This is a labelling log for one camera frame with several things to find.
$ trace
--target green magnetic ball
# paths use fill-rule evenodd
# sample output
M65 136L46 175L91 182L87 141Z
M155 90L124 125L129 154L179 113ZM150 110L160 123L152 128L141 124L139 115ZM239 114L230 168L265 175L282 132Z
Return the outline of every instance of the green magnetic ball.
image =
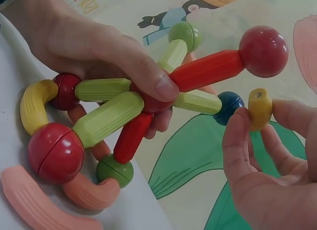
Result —
M183 40L187 44L187 53L195 51L202 43L202 35L188 22L179 22L168 33L168 41Z
M132 181L133 174L131 162L120 164L115 161L113 154L105 156L96 167L96 177L99 182L113 178L119 182L120 188L126 187Z

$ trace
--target red ball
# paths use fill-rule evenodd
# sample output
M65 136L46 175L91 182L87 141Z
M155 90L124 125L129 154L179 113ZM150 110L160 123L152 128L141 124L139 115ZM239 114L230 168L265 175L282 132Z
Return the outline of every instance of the red ball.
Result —
M163 110L170 108L174 101L169 102L162 102L159 100L154 99L150 95L146 94L145 92L141 91L134 83L131 84L130 91L137 92L144 100L144 108L143 112L156 114Z
M245 68L260 78L271 78L283 71L288 60L284 38L273 28L256 26L240 41L239 52Z
M53 81L58 86L58 94L50 103L59 110L71 110L79 103L75 96L75 87L80 79L72 74L58 74Z
M28 155L33 171L52 184L70 182L84 162L79 137L57 123L49 123L35 132L28 145Z

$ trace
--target fingernail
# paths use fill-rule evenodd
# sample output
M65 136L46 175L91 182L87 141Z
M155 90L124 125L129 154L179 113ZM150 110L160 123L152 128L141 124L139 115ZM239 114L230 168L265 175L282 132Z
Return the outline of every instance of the fingernail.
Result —
M156 91L162 98L175 99L178 96L178 86L167 75L163 75L156 85Z

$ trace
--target left hand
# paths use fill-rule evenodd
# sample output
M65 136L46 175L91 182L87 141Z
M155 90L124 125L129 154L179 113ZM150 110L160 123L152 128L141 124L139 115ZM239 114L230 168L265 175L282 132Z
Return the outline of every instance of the left hand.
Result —
M16 0L4 12L46 66L80 79L128 78L160 101L178 87L133 38L78 15L64 0ZM172 110L157 114L146 138L164 132Z

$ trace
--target dark blue magnetic ball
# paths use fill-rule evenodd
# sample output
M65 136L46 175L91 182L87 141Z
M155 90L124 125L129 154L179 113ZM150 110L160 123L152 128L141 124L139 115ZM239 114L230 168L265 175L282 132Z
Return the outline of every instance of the dark blue magnetic ball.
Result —
M221 110L213 115L218 124L226 126L236 109L244 107L242 98L234 92L223 92L218 95L222 102Z

